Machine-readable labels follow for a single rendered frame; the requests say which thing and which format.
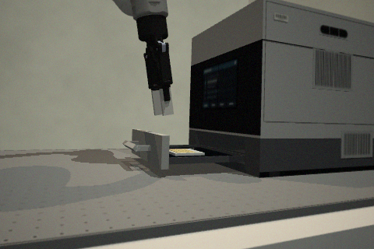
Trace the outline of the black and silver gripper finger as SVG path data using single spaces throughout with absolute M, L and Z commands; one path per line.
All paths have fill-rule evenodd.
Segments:
M 152 94 L 154 116 L 161 115 L 162 114 L 161 98 L 160 98 L 159 89 L 157 89 L 157 87 L 159 86 L 159 82 L 157 78 L 155 64 L 150 60 L 150 52 L 148 48 L 146 48 L 146 53 L 144 53 L 143 56 L 146 62 L 146 73 L 147 73 L 148 86 L 149 86 L 149 89 L 151 89 L 151 94 Z
M 158 40 L 158 58 L 154 57 L 153 46 L 149 46 L 148 48 L 152 62 L 155 64 L 157 72 L 157 78 L 159 82 L 159 86 L 157 87 L 157 89 L 159 89 L 160 92 L 162 115 L 165 116 L 174 114 L 170 88 L 173 81 L 171 74 L 171 63 L 169 58 L 169 44 L 162 43 L 160 40 Z

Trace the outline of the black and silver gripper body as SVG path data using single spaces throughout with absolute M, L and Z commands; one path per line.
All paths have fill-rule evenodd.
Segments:
M 146 48 L 153 46 L 154 57 L 157 55 L 157 43 L 168 37 L 166 16 L 147 15 L 136 20 L 139 40 L 146 42 Z

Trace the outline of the grey benchtop instrument with drawer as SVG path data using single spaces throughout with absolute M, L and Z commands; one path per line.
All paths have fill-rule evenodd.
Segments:
M 259 178 L 374 170 L 374 23 L 255 0 L 192 38 L 189 144 L 140 129 L 122 144 L 161 170 L 216 163 Z

